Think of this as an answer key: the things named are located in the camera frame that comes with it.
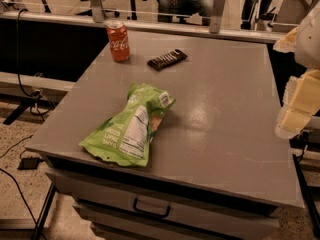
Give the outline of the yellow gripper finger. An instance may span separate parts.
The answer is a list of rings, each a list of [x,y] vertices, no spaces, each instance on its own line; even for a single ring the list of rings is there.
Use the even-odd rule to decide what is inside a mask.
[[[275,134],[282,139],[292,139],[319,110],[320,70],[308,69],[300,77],[291,76],[286,84]]]
[[[292,29],[274,44],[273,49],[280,53],[294,53],[296,47],[297,32],[298,28]]]

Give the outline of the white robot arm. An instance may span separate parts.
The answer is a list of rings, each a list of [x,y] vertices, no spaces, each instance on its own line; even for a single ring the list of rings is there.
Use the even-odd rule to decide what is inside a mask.
[[[286,83],[275,126],[279,138],[298,135],[320,110],[320,4],[317,3],[300,25],[279,39],[273,46],[281,53],[294,53],[295,62],[306,72],[291,76]]]

